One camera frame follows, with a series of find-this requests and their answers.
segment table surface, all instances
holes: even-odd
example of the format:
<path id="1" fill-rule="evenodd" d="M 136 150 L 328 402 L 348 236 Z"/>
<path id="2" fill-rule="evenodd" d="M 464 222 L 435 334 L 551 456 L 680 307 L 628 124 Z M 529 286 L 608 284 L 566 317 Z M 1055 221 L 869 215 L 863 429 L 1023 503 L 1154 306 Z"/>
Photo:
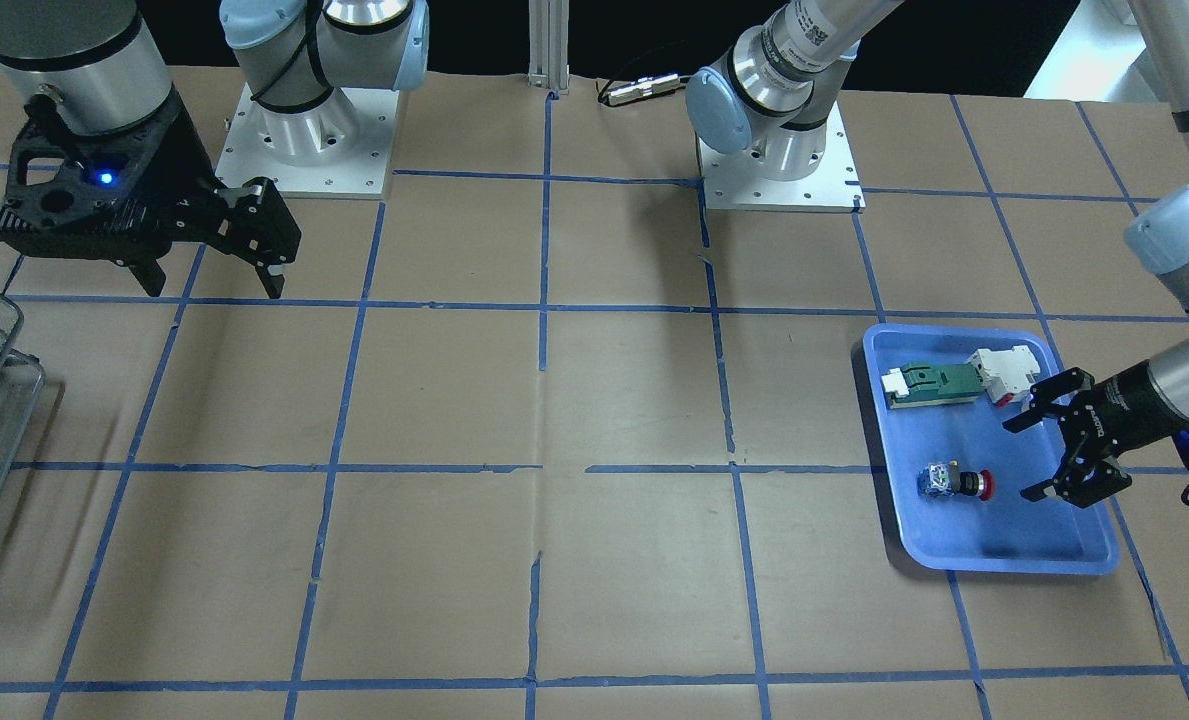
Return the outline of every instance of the table surface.
<path id="1" fill-rule="evenodd" d="M 174 68 L 214 156 L 243 77 Z M 18 96 L 0 74 L 0 195 Z M 0 505 L 0 716 L 1189 716 L 1189 510 L 1125 456 L 1106 577 L 885 536 L 853 353 L 1188 337 L 1122 246 L 1159 105 L 856 94 L 862 214 L 705 213 L 679 96 L 433 74 L 384 204 L 289 202 L 287 296 L 0 245 L 50 374 Z"/>

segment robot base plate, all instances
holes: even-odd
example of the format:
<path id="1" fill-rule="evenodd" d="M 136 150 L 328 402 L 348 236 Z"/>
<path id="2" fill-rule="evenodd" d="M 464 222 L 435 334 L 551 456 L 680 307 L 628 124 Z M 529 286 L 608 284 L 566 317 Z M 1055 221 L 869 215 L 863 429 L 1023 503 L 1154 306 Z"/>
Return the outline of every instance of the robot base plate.
<path id="1" fill-rule="evenodd" d="M 710 210 L 786 210 L 795 213 L 851 213 L 863 209 L 856 163 L 842 127 L 838 106 L 826 121 L 830 141 L 820 165 L 798 181 L 760 177 L 749 151 L 719 154 L 696 140 L 700 173 L 705 181 L 705 206 Z"/>
<path id="2" fill-rule="evenodd" d="M 252 91 L 244 86 L 229 120 L 216 176 L 231 187 L 250 178 L 269 177 L 284 197 L 382 198 L 389 182 L 394 132 L 398 127 L 400 94 L 356 87 L 342 90 L 358 110 L 360 137 L 341 158 L 298 168 L 275 158 L 264 146 L 250 100 Z"/>

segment green electrical component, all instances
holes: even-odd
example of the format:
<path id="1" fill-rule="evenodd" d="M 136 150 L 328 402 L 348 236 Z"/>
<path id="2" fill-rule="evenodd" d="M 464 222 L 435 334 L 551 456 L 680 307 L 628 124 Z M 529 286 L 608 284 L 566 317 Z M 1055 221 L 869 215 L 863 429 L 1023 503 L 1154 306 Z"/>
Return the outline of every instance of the green electrical component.
<path id="1" fill-rule="evenodd" d="M 977 370 L 965 364 L 906 364 L 883 375 L 887 404 L 894 409 L 973 402 L 982 389 Z"/>

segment white electrical component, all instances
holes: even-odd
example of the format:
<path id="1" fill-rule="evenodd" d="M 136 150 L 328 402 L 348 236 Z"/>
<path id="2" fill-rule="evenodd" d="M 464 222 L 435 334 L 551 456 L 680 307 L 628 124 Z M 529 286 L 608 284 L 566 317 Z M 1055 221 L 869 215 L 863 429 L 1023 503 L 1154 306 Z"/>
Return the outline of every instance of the white electrical component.
<path id="1" fill-rule="evenodd" d="M 883 392 L 895 397 L 910 397 L 910 384 L 905 381 L 905 373 L 900 368 L 887 370 L 882 378 Z"/>
<path id="2" fill-rule="evenodd" d="M 1011 350 L 975 350 L 968 358 L 981 375 L 990 402 L 1001 408 L 1009 402 L 1023 400 L 1030 386 L 1038 379 L 1038 360 L 1027 346 L 1018 345 Z"/>

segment black background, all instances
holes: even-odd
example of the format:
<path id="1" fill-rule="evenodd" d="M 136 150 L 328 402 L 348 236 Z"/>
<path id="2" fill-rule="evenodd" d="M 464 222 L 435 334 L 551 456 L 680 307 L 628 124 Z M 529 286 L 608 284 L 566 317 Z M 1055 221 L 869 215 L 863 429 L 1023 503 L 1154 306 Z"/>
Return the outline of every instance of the black background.
<path id="1" fill-rule="evenodd" d="M 233 65 L 220 31 L 219 4 L 138 5 L 169 64 Z M 693 72 L 784 4 L 571 0 L 571 71 L 600 78 Z M 429 5 L 430 70 L 526 72 L 526 0 Z M 908 0 L 866 36 L 845 88 L 1019 97 L 1077 6 L 1078 0 Z"/>

